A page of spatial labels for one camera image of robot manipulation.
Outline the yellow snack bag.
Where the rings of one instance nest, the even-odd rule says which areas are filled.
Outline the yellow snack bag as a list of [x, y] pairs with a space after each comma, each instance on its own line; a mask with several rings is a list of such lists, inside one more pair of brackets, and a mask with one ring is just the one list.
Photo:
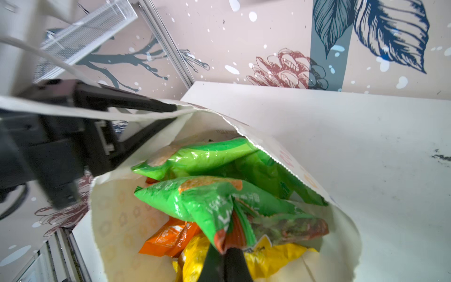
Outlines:
[[[191, 239], [180, 257], [172, 261], [177, 282], [198, 281], [206, 262], [209, 247], [210, 242], [203, 234], [196, 235]], [[255, 248], [245, 252], [244, 257], [251, 277], [257, 279], [269, 278], [306, 252], [315, 253], [316, 249], [293, 243], [273, 246], [267, 236], [264, 236]]]

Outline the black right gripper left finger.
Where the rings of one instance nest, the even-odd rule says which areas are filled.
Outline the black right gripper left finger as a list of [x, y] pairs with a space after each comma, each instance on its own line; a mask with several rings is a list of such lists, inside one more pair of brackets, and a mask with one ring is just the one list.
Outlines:
[[224, 282], [224, 257], [209, 246], [198, 282]]

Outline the green snack bag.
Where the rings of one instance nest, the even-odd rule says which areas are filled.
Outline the green snack bag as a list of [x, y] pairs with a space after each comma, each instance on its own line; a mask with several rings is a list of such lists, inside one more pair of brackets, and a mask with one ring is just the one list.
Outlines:
[[170, 145], [132, 167], [138, 175], [164, 181], [185, 176], [245, 180], [275, 197], [327, 206], [327, 201], [245, 137], [222, 142]]
[[324, 219], [244, 180], [180, 177], [137, 187], [134, 195], [171, 217], [196, 223], [222, 255], [231, 248], [251, 248], [264, 236], [281, 245], [329, 233]]

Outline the white printed paper bag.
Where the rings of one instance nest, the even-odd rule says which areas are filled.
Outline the white printed paper bag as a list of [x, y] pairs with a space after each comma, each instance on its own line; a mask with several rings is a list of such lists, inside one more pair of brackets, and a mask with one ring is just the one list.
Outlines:
[[117, 89], [1, 98], [1, 187], [35, 180], [56, 209], [86, 171], [91, 280], [351, 282], [354, 222], [272, 137], [208, 109]]

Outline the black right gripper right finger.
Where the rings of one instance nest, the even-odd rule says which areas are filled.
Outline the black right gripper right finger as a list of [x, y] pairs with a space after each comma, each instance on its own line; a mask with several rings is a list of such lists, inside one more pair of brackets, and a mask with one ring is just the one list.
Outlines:
[[231, 248], [224, 259], [225, 282], [253, 282], [249, 268], [241, 249]]

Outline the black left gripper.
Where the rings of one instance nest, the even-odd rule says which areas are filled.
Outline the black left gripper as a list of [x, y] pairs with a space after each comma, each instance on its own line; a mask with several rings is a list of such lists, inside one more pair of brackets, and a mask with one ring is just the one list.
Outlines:
[[[174, 112], [170, 105], [109, 86], [83, 83], [75, 89], [77, 107], [107, 111], [109, 108], [148, 112]], [[151, 122], [144, 127], [120, 121], [33, 114], [1, 110], [1, 201], [16, 189], [13, 203], [19, 208], [36, 181], [55, 208], [66, 208], [80, 198], [76, 181], [85, 170], [102, 175], [114, 170], [148, 140], [176, 119]]]

